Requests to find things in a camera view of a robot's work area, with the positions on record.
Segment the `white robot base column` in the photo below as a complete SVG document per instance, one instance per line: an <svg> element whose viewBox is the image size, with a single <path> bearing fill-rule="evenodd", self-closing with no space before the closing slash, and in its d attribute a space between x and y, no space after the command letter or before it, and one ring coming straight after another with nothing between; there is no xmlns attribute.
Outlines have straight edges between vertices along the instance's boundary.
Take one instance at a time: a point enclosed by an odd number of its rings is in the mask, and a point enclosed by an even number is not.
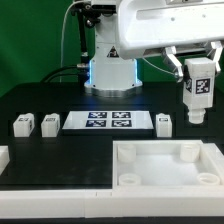
<svg viewBox="0 0 224 224"><path fill-rule="evenodd" d="M85 91L102 97L125 97L138 92L137 61L119 56L116 42L117 6L121 0L90 0L88 20L95 25L95 54L89 63Z"/></svg>

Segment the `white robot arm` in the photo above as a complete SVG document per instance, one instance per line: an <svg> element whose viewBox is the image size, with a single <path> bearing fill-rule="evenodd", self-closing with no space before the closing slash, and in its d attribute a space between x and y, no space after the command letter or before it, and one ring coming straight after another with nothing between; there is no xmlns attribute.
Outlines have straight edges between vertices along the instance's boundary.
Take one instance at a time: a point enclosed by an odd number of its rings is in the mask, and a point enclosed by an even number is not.
<svg viewBox="0 0 224 224"><path fill-rule="evenodd" d="M122 0L117 8L118 54L124 59L163 53L182 78L176 51L210 49L217 63L224 46L224 0Z"/></svg>

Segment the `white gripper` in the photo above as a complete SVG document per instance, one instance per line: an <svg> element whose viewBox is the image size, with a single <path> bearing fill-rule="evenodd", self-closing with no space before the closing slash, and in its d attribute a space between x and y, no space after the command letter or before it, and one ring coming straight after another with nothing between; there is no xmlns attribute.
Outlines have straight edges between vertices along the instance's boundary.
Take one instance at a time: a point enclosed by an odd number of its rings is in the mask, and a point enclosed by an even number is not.
<svg viewBox="0 0 224 224"><path fill-rule="evenodd" d="M207 41L202 43L186 44L165 47L162 51L164 62L171 69L177 82L183 80L182 64L176 56L205 54L215 63L216 73L221 72L219 60L222 55L223 45L221 41Z"/></svg>

